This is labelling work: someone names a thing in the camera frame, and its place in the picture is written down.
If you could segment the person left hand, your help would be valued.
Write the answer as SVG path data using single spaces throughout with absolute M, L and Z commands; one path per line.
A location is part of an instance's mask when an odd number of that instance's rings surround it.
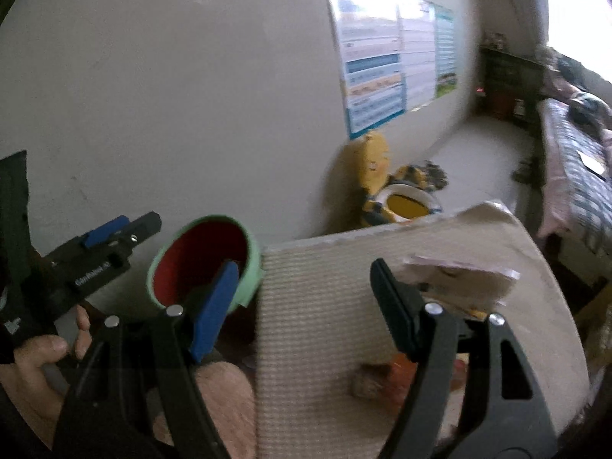
M 35 337 L 15 351 L 13 363 L 1 366 L 1 386 L 47 450 L 52 446 L 64 397 L 50 386 L 44 367 L 67 355 L 82 361 L 92 341 L 89 317 L 81 304 L 75 315 L 78 336 L 73 344 L 57 335 Z

